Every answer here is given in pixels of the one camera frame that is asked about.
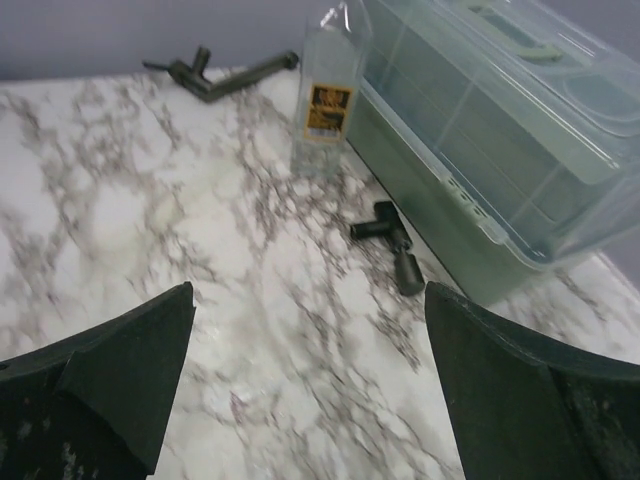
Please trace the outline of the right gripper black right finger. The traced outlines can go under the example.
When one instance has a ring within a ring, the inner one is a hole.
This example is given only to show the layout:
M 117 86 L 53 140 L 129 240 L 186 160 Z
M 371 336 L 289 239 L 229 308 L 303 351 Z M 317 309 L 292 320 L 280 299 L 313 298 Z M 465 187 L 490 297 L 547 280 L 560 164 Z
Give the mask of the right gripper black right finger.
M 636 479 L 639 368 L 496 315 L 444 284 L 425 319 L 468 479 Z

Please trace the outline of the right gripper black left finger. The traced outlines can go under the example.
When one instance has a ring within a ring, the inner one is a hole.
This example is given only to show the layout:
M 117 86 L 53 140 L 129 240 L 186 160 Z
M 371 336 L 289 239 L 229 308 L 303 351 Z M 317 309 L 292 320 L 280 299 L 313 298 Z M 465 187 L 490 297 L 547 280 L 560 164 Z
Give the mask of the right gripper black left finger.
M 196 308 L 179 284 L 1 363 L 4 479 L 146 479 L 160 456 Z

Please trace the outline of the dark capped bottle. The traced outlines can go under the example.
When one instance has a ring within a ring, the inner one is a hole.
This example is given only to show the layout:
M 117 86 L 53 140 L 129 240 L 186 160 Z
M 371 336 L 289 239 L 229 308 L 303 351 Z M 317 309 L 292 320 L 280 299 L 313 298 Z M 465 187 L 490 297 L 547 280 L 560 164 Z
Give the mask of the dark capped bottle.
M 372 43 L 362 1 L 320 1 L 310 11 L 293 124 L 294 174 L 330 176 L 336 171 Z

